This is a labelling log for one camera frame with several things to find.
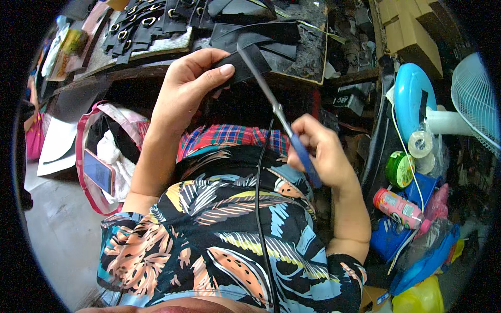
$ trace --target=plaid shirt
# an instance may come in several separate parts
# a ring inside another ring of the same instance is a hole
[[[207,147],[215,150],[235,145],[253,145],[262,147],[266,140],[268,130],[260,130],[258,127],[244,127],[238,125],[212,125],[198,127],[191,134],[184,133],[179,141],[177,162],[187,156]],[[287,156],[289,139],[282,135],[279,130],[272,130],[269,146],[281,155]]]

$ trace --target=cardboard box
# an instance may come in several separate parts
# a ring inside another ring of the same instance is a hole
[[[106,0],[105,3],[115,11],[122,11],[129,4],[129,0]]]
[[[447,9],[440,3],[439,0],[426,0],[428,5],[433,9],[433,11],[437,14],[438,18],[442,21],[442,24],[451,34],[451,36],[457,42],[463,42],[463,37],[461,35],[461,31],[459,30],[458,25],[454,21],[452,15],[447,11]]]
[[[423,25],[433,40],[445,41],[449,46],[455,47],[455,36],[442,23],[427,0],[383,0],[379,8],[383,26],[397,21],[402,13],[409,13]]]
[[[364,286],[359,313],[367,311],[377,312],[389,298],[390,293],[386,289]]]
[[[437,45],[415,18],[409,13],[400,14],[399,19],[385,29],[391,53],[417,64],[430,79],[443,78]]]

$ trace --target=floral print shirt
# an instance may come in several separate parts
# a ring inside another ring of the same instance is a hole
[[[255,216],[261,221],[282,312],[358,312],[367,276],[356,259],[327,258],[315,235],[305,176],[261,147],[232,146],[183,159],[178,183],[150,214],[102,222],[98,284],[112,302],[151,306],[189,296],[221,296],[273,311]]]

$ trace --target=hand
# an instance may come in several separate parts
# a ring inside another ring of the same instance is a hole
[[[151,126],[160,125],[161,129],[182,134],[203,97],[235,73],[230,64],[208,71],[212,63],[227,56],[226,51],[207,48],[174,61],[165,74]]]
[[[357,179],[355,171],[344,154],[338,135],[325,128],[313,116],[305,114],[291,125],[292,131],[299,135],[299,140],[309,151],[313,166],[321,181],[329,187],[340,188],[347,179]],[[287,164],[304,172],[305,168],[292,146],[289,148]]]

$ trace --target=white cord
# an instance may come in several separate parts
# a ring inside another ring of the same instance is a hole
[[[398,130],[397,122],[395,120],[395,104],[393,101],[390,100],[391,103],[391,119],[393,120],[393,125],[395,126],[395,130],[397,131],[398,134],[398,139],[400,139],[400,143],[402,144],[402,147],[404,148],[405,155],[407,156],[407,160],[409,161],[409,165],[411,165],[410,157],[409,154],[407,153],[407,148],[405,147],[404,141],[402,140],[402,135],[400,135],[400,131]],[[412,172],[412,177],[414,178],[414,182],[416,183],[417,187],[417,192],[419,192],[419,198],[421,198],[421,212],[424,210],[424,201],[423,201],[423,195],[421,194],[421,188],[419,188],[419,184],[417,183],[416,175],[414,174],[414,168],[412,166],[410,167],[411,172]],[[397,262],[397,258],[399,257],[401,251],[406,247],[408,243],[411,242],[411,240],[415,237],[417,234],[417,230],[415,230],[409,238],[403,243],[403,245],[398,249],[397,254],[393,258],[393,262],[391,262],[390,269],[388,270],[388,275],[390,274],[391,270],[395,266]]]
[[[400,143],[402,144],[402,148],[404,148],[405,155],[407,156],[407,160],[409,161],[409,165],[411,165],[409,154],[407,153],[407,148],[405,147],[404,141],[402,140],[402,136],[400,135],[400,131],[397,127],[397,122],[395,121],[395,105],[391,103],[391,119],[393,120],[393,125],[395,126],[395,130],[398,134],[398,139],[400,139]],[[419,184],[417,183],[416,175],[414,174],[414,168],[411,166],[410,170],[412,172],[412,177],[414,178],[414,182],[416,183],[417,192],[419,192],[419,197],[421,198],[421,212],[424,210],[424,201],[423,195],[421,194],[421,188],[419,188]]]

